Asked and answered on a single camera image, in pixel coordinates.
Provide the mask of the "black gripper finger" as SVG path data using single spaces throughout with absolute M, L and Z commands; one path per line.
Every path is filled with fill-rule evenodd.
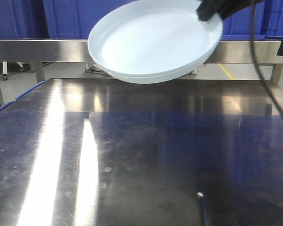
M 200 21 L 208 21 L 215 13 L 222 20 L 227 19 L 236 12 L 251 6 L 252 3 L 259 4 L 262 0 L 202 0 L 197 8 Z

